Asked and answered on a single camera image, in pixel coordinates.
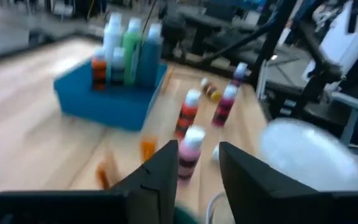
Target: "blue paint bottle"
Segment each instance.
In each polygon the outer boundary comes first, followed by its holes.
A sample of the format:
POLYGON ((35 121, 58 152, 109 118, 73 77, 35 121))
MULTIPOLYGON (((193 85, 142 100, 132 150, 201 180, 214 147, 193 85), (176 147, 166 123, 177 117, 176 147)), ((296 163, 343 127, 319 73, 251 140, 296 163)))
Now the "blue paint bottle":
POLYGON ((162 50, 161 24, 151 24, 149 36, 145 39, 140 53, 139 73, 136 84, 154 88, 157 79, 162 50))

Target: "blue tray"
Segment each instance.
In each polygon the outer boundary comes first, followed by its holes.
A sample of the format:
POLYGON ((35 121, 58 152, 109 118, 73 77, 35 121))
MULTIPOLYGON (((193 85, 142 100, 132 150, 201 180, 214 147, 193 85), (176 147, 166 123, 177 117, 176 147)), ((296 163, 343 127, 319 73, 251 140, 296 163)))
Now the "blue tray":
POLYGON ((153 107, 166 71, 167 65, 160 65, 153 89, 112 86, 93 91, 91 62, 88 61, 55 80, 54 89, 63 113, 138 131, 153 107))

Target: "small bottle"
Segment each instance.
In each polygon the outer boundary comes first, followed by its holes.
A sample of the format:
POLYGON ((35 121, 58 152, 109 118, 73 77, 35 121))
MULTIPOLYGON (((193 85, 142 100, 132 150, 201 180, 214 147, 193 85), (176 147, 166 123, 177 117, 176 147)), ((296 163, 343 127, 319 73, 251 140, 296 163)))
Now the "small bottle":
POLYGON ((140 53, 138 86, 155 88, 162 51, 161 24, 151 24, 149 36, 145 39, 140 53))
POLYGON ((154 155, 156 146, 157 138, 143 138, 142 142, 140 143, 140 150, 142 151, 142 162, 146 162, 154 155))
POLYGON ((140 48, 142 47, 142 33, 140 31, 141 20, 131 18, 128 30, 122 39, 122 46, 125 48, 125 75, 124 84, 134 84, 139 63, 140 48))
POLYGON ((212 123, 216 126, 224 126, 224 123, 229 116, 230 110, 233 107, 234 100, 236 99, 238 87, 232 84, 228 84, 223 92, 221 101, 219 101, 218 107, 216 107, 215 114, 212 119, 212 123))
POLYGON ((194 123, 198 111, 201 92, 198 90, 189 90, 186 99, 183 102, 175 128, 175 134, 178 138, 185 137, 187 129, 194 123))
POLYGON ((188 182, 194 173, 201 155, 200 146, 205 137, 205 130, 199 126, 191 126, 184 140, 179 145, 178 181, 188 182))
POLYGON ((203 93, 210 99, 211 101, 217 103, 222 98, 222 93, 214 86, 211 82, 208 81, 207 78, 203 78, 201 81, 201 87, 203 89, 203 93))
POLYGON ((230 84, 239 87, 244 79, 246 72, 247 72, 247 64, 240 62, 234 71, 233 79, 231 80, 230 84))
POLYGON ((92 61, 92 89, 104 90, 106 88, 106 61, 104 49, 96 49, 92 61))
POLYGON ((125 49, 122 47, 116 47, 112 56, 111 62, 111 79, 112 85, 124 84, 124 72, 125 72, 125 49))
POLYGON ((111 80, 111 64, 114 55, 114 49, 121 47, 122 45, 122 26, 121 26, 121 14, 112 13, 110 15, 109 23, 104 28, 103 48, 105 49, 105 59, 107 62, 106 78, 108 83, 111 80))

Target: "wooden table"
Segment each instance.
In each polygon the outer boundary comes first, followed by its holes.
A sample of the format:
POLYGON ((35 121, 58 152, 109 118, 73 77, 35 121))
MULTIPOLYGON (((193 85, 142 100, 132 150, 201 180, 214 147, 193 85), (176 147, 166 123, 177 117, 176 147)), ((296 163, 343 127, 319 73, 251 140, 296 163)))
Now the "wooden table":
MULTIPOLYGON (((179 65, 160 93, 140 133, 107 128, 62 115, 53 80, 86 60, 98 45, 72 39, 20 57, 0 61, 0 191, 25 189, 97 189, 95 168, 105 150, 113 150, 119 172, 140 165, 139 138, 158 135, 159 146, 173 139, 181 103, 190 88, 208 77, 220 89, 227 80, 179 65)), ((211 156, 218 141, 229 141, 256 154, 266 122, 253 89, 243 85, 224 128, 211 125, 216 104, 202 98, 195 124, 206 128, 202 155, 189 185, 177 201, 202 217, 211 197, 223 191, 211 156)))

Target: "orange object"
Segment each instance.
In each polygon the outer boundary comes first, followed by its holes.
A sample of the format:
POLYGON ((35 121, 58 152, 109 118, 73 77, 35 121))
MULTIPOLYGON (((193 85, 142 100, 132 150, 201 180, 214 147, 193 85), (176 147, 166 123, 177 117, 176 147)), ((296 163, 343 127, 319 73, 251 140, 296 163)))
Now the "orange object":
POLYGON ((92 58, 92 89, 103 90, 106 88, 106 61, 100 58, 92 58))
POLYGON ((112 150, 108 148, 104 154, 104 160, 96 168, 96 181, 101 189, 107 190, 121 180, 116 160, 112 150))
POLYGON ((150 159, 155 153, 157 146, 157 138, 146 138, 140 143, 140 150, 142 151, 143 162, 150 159))
POLYGON ((110 188, 110 183, 107 178, 106 170, 106 161, 102 161, 101 163, 99 163, 98 167, 96 168, 96 180, 98 181, 99 188, 103 190, 107 190, 110 188))
POLYGON ((196 118, 198 107, 188 107, 183 104, 180 110, 177 126, 175 128, 175 134, 179 138, 184 138, 187 129, 194 123, 196 118))

